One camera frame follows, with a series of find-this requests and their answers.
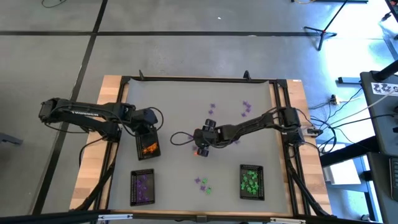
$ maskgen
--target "wooden table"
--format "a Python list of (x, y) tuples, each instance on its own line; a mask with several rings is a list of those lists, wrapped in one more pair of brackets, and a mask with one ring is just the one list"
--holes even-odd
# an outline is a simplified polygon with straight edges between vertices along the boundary
[[(99, 97), (97, 104), (105, 104), (108, 102), (116, 102), (119, 93), (119, 87), (122, 76), (120, 75), (106, 75), (104, 76), (101, 90), (99, 92)], [(289, 98), (292, 107), (301, 109), (306, 116), (309, 118), (307, 100), (305, 98), (303, 84), (301, 80), (287, 80), (287, 86), (289, 91)], [(126, 102), (128, 91), (128, 84), (124, 88), (122, 95), (122, 102)], [(272, 98), (272, 105), (275, 106), (275, 94), (274, 86), (270, 85), (270, 92)], [(284, 95), (283, 89), (279, 88), (279, 93), (281, 97), (282, 106), (284, 106)], [(299, 113), (300, 122), (302, 126), (309, 126), (310, 124), (306, 121), (302, 114)], [(137, 213), (167, 213), (167, 214), (186, 214), (186, 215), (241, 215), (241, 216), (293, 216), (292, 208), (290, 206), (290, 194), (289, 186), (287, 182), (287, 173), (285, 168), (285, 160), (283, 155), (282, 141), (280, 139), (280, 134), (277, 134), (279, 140), (280, 149), (280, 165), (282, 168), (284, 176), (284, 188), (286, 195), (286, 203), (288, 207), (287, 213), (272, 213), (272, 212), (189, 212), (189, 211), (129, 211)], [(91, 142), (95, 139), (100, 138), (98, 133), (90, 133), (87, 142)], [(305, 137), (306, 142), (315, 144), (315, 139), (311, 137)], [(106, 141), (100, 141), (95, 144), (88, 146), (85, 149), (83, 159), (81, 162), (80, 170), (77, 176), (75, 189), (73, 191), (72, 201), (70, 203), (70, 209), (79, 206), (84, 199), (90, 194), (94, 189), (95, 185), (98, 183), (101, 175), (101, 170), (103, 167), (103, 161), (106, 151)], [(112, 144), (111, 155), (109, 161), (113, 160), (113, 157), (117, 150), (117, 144)], [(322, 208), (331, 214), (331, 207), (328, 198), (328, 193), (326, 191), (326, 184), (323, 178), (322, 167), (320, 164), (320, 159), (317, 149), (309, 145), (300, 146), (300, 155), (302, 161), (302, 168), (305, 178), (305, 185), (315, 198), (315, 200), (322, 206)], [(106, 209), (106, 201), (109, 197), (109, 186), (110, 181), (106, 183), (101, 195), (101, 203), (99, 204), (99, 209)], [(300, 189), (295, 184), (295, 194), (297, 198), (298, 211), (300, 214), (304, 214), (302, 197)]]

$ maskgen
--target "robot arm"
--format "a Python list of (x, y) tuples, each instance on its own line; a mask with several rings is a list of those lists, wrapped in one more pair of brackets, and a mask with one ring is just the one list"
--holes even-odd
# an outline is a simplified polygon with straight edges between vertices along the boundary
[[(279, 113), (283, 117), (283, 126), (275, 124), (274, 114)], [(232, 125), (222, 125), (216, 127), (216, 122), (210, 119), (206, 120), (202, 129), (196, 129), (193, 133), (193, 140), (198, 146), (197, 154), (200, 156), (208, 156), (208, 147), (224, 148), (241, 136), (252, 132), (262, 130), (264, 128), (273, 128), (280, 132), (292, 132), (300, 128), (300, 120), (295, 108), (273, 108), (265, 112), (258, 118), (245, 121), (243, 123)]]
[[(103, 118), (105, 122), (88, 116)], [(136, 110), (134, 105), (127, 103), (96, 105), (60, 98), (43, 102), (39, 118), (45, 124), (68, 122), (87, 132), (97, 131), (109, 141), (119, 141), (118, 124), (129, 127), (137, 135), (143, 135), (156, 131), (154, 124), (157, 123), (156, 115), (150, 108)]]

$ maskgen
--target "black stand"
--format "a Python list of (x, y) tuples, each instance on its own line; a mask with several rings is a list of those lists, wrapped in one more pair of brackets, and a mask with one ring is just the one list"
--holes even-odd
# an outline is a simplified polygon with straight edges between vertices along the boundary
[(310, 30), (315, 30), (317, 32), (321, 32), (320, 36), (321, 36), (321, 40), (319, 41), (319, 46), (318, 46), (318, 51), (321, 50), (322, 48), (322, 43), (323, 43), (323, 39), (325, 38), (325, 35), (330, 34), (330, 36), (328, 37), (334, 37), (337, 35), (337, 33), (332, 33), (332, 32), (327, 32), (326, 30), (329, 28), (330, 24), (333, 22), (333, 20), (335, 20), (336, 16), (338, 15), (338, 13), (341, 11), (341, 9), (344, 7), (344, 5), (348, 2), (348, 0), (345, 0), (343, 5), (341, 5), (341, 7), (339, 8), (339, 10), (337, 11), (337, 13), (335, 14), (335, 16), (333, 16), (333, 18), (331, 19), (331, 21), (329, 22), (329, 24), (323, 29), (316, 29), (316, 28), (312, 28), (312, 27), (304, 27), (304, 29), (310, 29)]

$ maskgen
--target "concrete floor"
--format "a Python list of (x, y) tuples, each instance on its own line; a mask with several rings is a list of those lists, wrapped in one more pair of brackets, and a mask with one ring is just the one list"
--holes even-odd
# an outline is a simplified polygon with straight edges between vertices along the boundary
[[(40, 2), (1, 1), (0, 31), (91, 31), (101, 5), (101, 0), (68, 0), (45, 9)], [(46, 4), (52, 3), (57, 1), (46, 0)], [(300, 5), (289, 0), (109, 0), (99, 29), (303, 32), (303, 26), (324, 28), (340, 5)], [(253, 78), (303, 80), (310, 106), (326, 101), (331, 94), (348, 99), (358, 87), (338, 86), (337, 77), (358, 77), (360, 72), (382, 69), (394, 60), (379, 27), (387, 11), (384, 0), (347, 4), (330, 27), (338, 36), (327, 40), (321, 52), (314, 48), (319, 39), (308, 37), (97, 37), (78, 101), (96, 102), (103, 75), (137, 75), (139, 69), (145, 75), (200, 77), (241, 77), (249, 70)], [(21, 146), (0, 144), (0, 216), (23, 215), (31, 209), (56, 135), (37, 118), (40, 103), (52, 97), (70, 97), (88, 39), (0, 36), (0, 132), (24, 140)], [(365, 104), (364, 100), (354, 101), (333, 120)], [(325, 113), (327, 108), (312, 111), (321, 118)], [(343, 130), (353, 141), (373, 135), (370, 122), (361, 123), (361, 132), (358, 128), (355, 124)], [(347, 142), (340, 133), (338, 140)], [(78, 172), (78, 151), (85, 142), (85, 134), (67, 134), (44, 212), (68, 210)], [(350, 200), (345, 196), (349, 193), (329, 193), (335, 215), (357, 218), (357, 213), (364, 212), (353, 205), (358, 197)], [(345, 201), (339, 203), (336, 198)], [(344, 210), (341, 204), (352, 209)]]

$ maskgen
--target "green toy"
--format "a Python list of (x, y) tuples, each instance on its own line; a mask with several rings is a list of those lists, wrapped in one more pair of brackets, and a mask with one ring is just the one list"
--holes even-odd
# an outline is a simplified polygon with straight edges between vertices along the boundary
[(208, 195), (211, 194), (211, 187), (208, 187), (208, 188), (207, 188), (206, 194), (208, 194)]

